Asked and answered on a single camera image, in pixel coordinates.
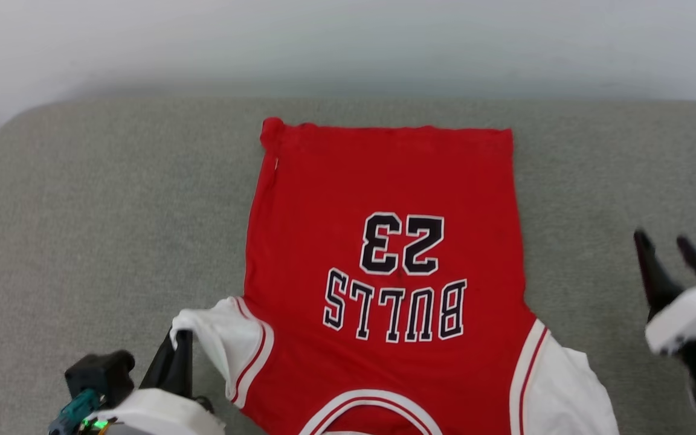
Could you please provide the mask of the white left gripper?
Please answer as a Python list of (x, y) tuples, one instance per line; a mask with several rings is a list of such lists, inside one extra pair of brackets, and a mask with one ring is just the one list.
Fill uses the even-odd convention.
[(166, 334), (140, 389), (117, 407), (91, 414), (92, 421), (105, 425), (100, 435), (226, 435), (224, 422), (193, 400), (192, 344), (191, 331), (181, 330), (174, 350)]

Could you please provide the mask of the red and white basketball jersey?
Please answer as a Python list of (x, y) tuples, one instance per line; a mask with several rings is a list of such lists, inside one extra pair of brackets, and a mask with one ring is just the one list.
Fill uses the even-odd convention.
[(263, 122), (242, 295), (183, 309), (267, 435), (619, 435), (524, 301), (513, 134)]

